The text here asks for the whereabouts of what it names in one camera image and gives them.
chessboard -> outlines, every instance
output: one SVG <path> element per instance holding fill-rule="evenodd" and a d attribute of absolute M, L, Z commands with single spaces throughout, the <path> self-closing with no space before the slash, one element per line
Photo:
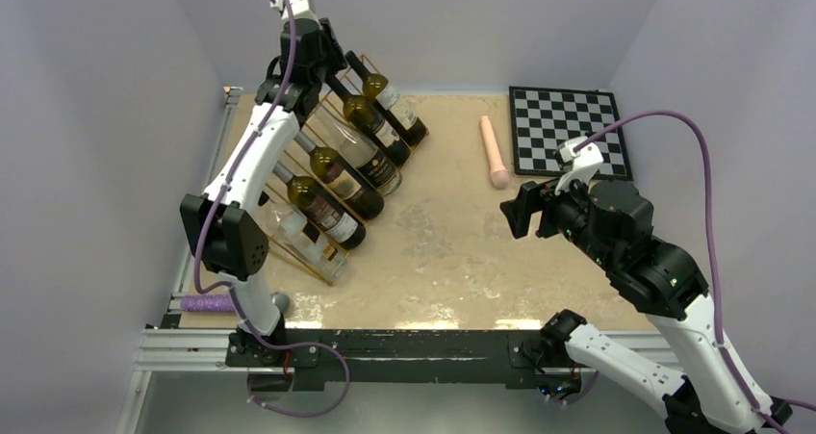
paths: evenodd
<path fill-rule="evenodd" d="M 510 87 L 516 174 L 560 176 L 555 150 L 564 140 L 589 137 L 620 119 L 612 92 Z M 632 179 L 623 128 L 595 144 L 603 155 L 600 179 Z"/>

wine bottle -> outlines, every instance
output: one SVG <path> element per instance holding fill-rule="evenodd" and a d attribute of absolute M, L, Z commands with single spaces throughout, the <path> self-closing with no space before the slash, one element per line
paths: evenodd
<path fill-rule="evenodd" d="M 273 240 L 286 246 L 328 280 L 336 280 L 343 273 L 345 256 L 303 213 L 288 203 L 269 204 L 262 208 L 266 212 L 267 235 Z"/>
<path fill-rule="evenodd" d="M 354 51 L 345 53 L 345 59 L 351 68 L 363 80 L 363 96 L 366 97 L 377 111 L 394 126 L 396 133 L 411 147 L 416 147 L 425 139 L 428 128 L 417 116 L 411 105 L 399 95 L 399 92 L 390 84 L 388 78 L 371 73 L 360 62 Z"/>
<path fill-rule="evenodd" d="M 328 107 L 319 104 L 315 118 L 324 125 L 330 140 L 338 144 L 340 155 L 382 195 L 393 193 L 402 183 L 402 173 L 385 153 L 368 138 L 346 128 L 345 121 L 334 115 Z"/>
<path fill-rule="evenodd" d="M 328 191 L 309 176 L 295 176 L 278 163 L 272 171 L 286 184 L 289 201 L 344 249 L 363 242 L 366 228 Z"/>
<path fill-rule="evenodd" d="M 309 154 L 312 172 L 354 210 L 357 216 L 371 220 L 382 212 L 385 206 L 382 196 L 374 191 L 337 150 L 318 147 L 303 131 L 297 133 L 294 141 Z"/>
<path fill-rule="evenodd" d="M 345 119 L 376 143 L 397 167 L 404 165 L 411 156 L 411 148 L 385 121 L 385 117 L 365 97 L 352 95 L 336 77 L 327 76 L 326 84 L 343 100 Z"/>

wooden table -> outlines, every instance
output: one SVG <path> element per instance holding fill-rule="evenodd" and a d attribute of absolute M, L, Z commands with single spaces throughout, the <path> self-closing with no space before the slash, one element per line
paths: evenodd
<path fill-rule="evenodd" d="M 478 127 L 482 115 L 491 118 L 512 169 L 507 96 L 408 98 L 431 135 L 405 165 L 401 187 L 369 223 L 343 276 L 330 287 L 277 258 L 264 264 L 270 289 L 292 297 L 289 327 L 537 329 L 569 308 L 601 329 L 651 329 L 563 238 L 540 240 L 534 229 L 525 239 L 511 237 L 498 204 L 535 179 L 514 176 L 508 189 L 494 189 Z M 230 150 L 252 105 L 252 96 L 242 98 Z M 302 153 L 295 144 L 289 150 Z M 209 272 L 205 277 L 205 284 L 215 279 Z M 234 314 L 185 313 L 181 319 L 182 327 L 235 325 Z"/>

robotic arm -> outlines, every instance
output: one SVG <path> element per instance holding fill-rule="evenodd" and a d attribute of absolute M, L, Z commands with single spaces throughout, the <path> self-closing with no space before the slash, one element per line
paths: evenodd
<path fill-rule="evenodd" d="M 652 234 L 653 206 L 629 182 L 589 181 L 602 163 L 596 146 L 575 152 L 586 138 L 567 140 L 556 159 L 567 171 L 546 184 L 528 182 L 500 205 L 513 236 L 527 234 L 542 212 L 536 236 L 562 234 L 606 272 L 613 288 L 657 328 L 685 373 L 661 368 L 605 337 L 582 316 L 564 310 L 541 330 L 544 355 L 566 353 L 644 400 L 672 433 L 746 433 L 763 427 L 717 348 L 714 304 L 694 259 Z M 731 347 L 726 338 L 725 346 Z M 768 396 L 734 350 L 730 352 L 764 413 L 783 424 L 790 405 Z"/>
<path fill-rule="evenodd" d="M 286 22 L 280 37 L 281 57 L 269 64 L 267 79 L 258 89 L 258 105 L 252 110 L 235 152 L 201 195 L 187 194 L 181 203 L 191 251 L 195 253 L 203 241 L 200 261 L 204 267 L 218 275 L 219 283 L 230 286 L 238 302 L 237 309 L 240 308 L 261 336 L 274 345 L 286 341 L 285 327 L 280 311 L 270 298 L 267 282 L 258 273 L 269 245 L 252 215 L 272 169 L 317 106 L 326 76 L 346 67 L 343 49 L 328 19 L 318 19 L 310 0 L 289 2 L 293 26 L 283 0 L 271 0 L 271 6 L 282 13 Z M 288 66 L 293 38 L 297 50 L 292 65 Z M 283 77 L 275 74 L 278 60 L 280 73 L 288 69 L 291 78 L 271 112 L 271 101 L 283 85 Z M 217 205 L 215 215 L 211 216 L 214 205 Z M 246 333 L 250 331 L 244 322 L 239 327 Z"/>

beige rolling pin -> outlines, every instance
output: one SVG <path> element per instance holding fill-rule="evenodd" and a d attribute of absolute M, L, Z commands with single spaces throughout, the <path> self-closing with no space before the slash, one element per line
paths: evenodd
<path fill-rule="evenodd" d="M 496 135 L 493 133 L 493 124 L 490 122 L 490 118 L 485 115 L 482 116 L 479 125 L 482 129 L 485 150 L 487 150 L 487 161 L 490 162 L 490 180 L 493 182 L 493 187 L 504 189 L 510 184 L 510 173 L 507 172 L 507 168 L 504 167 L 504 163 L 501 161 Z"/>

